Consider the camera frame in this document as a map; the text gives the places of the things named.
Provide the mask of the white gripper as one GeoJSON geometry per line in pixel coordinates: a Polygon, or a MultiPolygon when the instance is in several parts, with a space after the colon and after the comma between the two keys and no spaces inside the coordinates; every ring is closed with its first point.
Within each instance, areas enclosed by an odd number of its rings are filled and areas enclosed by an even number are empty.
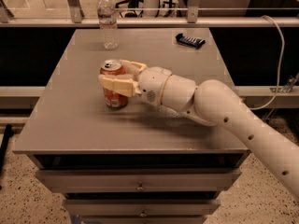
{"type": "Polygon", "coordinates": [[[148,68],[144,63],[121,60],[125,75],[99,75],[101,86],[126,97],[141,94],[141,100],[149,105],[159,106],[166,81],[172,75],[161,67],[148,68]]]}

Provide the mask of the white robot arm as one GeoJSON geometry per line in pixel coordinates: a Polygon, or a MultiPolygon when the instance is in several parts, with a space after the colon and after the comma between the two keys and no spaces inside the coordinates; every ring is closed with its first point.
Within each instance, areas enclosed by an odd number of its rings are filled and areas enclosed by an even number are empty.
{"type": "Polygon", "coordinates": [[[101,86],[126,97],[139,96],[153,106],[165,106],[202,125],[219,125],[238,137],[272,175],[299,199],[299,146],[264,123],[223,82],[195,81],[162,67],[148,67],[126,60],[120,75],[100,74],[101,86]]]}

